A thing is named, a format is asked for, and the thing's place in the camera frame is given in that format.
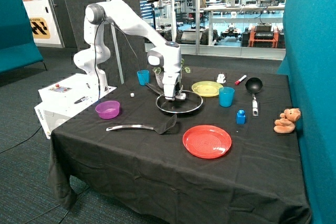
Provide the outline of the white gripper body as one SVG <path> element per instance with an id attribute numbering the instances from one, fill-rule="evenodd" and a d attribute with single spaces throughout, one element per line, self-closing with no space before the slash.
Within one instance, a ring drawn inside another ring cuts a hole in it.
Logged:
<path id="1" fill-rule="evenodd" d="M 180 73 L 165 72 L 162 83 L 164 96 L 167 100 L 174 100 L 176 96 L 181 94 L 183 86 L 181 85 Z"/>

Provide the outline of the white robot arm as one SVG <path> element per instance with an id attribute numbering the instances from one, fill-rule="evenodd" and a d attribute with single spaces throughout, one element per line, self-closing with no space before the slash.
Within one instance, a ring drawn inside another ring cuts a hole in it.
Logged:
<path id="1" fill-rule="evenodd" d="M 163 67 L 163 91 L 168 100 L 186 98 L 181 85 L 181 50 L 179 44 L 165 40 L 152 26 L 140 18 L 123 0 L 90 4 L 85 10 L 84 39 L 89 48 L 75 54 L 76 66 L 85 71 L 89 87 L 97 98 L 109 93 L 107 77 L 98 64 L 110 58 L 104 44 L 104 25 L 113 23 L 127 35 L 142 36 L 154 44 L 147 56 L 154 67 Z"/>

